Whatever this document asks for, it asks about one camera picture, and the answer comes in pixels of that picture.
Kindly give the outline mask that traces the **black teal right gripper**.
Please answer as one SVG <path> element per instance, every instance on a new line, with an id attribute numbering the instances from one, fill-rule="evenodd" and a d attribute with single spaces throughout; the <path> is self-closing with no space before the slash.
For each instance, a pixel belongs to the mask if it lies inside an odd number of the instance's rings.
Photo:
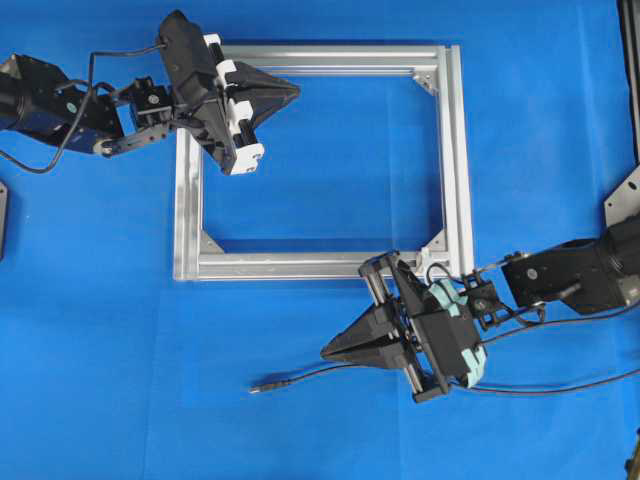
<path id="1" fill-rule="evenodd" d="M 373 298 L 321 351 L 330 362 L 404 372 L 416 403 L 478 384 L 488 359 L 466 301 L 449 281 L 421 282 L 396 252 L 359 267 Z"/>

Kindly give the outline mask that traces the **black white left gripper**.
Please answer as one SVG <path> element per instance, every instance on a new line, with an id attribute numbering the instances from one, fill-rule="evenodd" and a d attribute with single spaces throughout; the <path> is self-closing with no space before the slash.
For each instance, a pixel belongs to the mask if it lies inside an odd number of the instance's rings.
<path id="1" fill-rule="evenodd" d="M 164 45 L 161 57 L 177 103 L 176 122 L 224 174 L 254 172 L 264 156 L 254 129 L 296 100 L 300 88 L 225 58 L 221 43 L 207 44 L 201 28 L 179 10 L 162 21 L 158 40 Z"/>

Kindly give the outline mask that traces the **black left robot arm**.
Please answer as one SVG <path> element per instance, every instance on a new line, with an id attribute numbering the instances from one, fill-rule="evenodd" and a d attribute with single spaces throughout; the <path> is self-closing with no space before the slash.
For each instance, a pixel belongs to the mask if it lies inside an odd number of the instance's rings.
<path id="1" fill-rule="evenodd" d="M 156 43 L 168 86 L 149 77 L 117 89 L 70 79 L 56 65 L 14 54 L 1 65 L 1 128 L 55 148 L 112 157 L 186 130 L 226 175 L 251 173 L 265 154 L 255 131 L 300 94 L 298 86 L 225 57 L 179 10 Z"/>

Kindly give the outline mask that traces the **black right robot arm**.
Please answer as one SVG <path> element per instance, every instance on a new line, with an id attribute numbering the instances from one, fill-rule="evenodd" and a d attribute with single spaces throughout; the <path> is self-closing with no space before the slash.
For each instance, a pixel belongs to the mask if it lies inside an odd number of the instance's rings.
<path id="1" fill-rule="evenodd" d="M 373 302 L 322 349 L 322 358 L 402 370 L 415 402 L 446 395 L 453 384 L 473 389 L 488 358 L 482 331 L 511 319 L 525 328 L 541 326 L 554 301 L 581 317 L 638 302 L 639 221 L 611 225 L 596 239 L 515 253 L 498 266 L 515 307 L 500 300 L 479 270 L 421 281 L 396 251 L 368 259 L 359 275 Z"/>

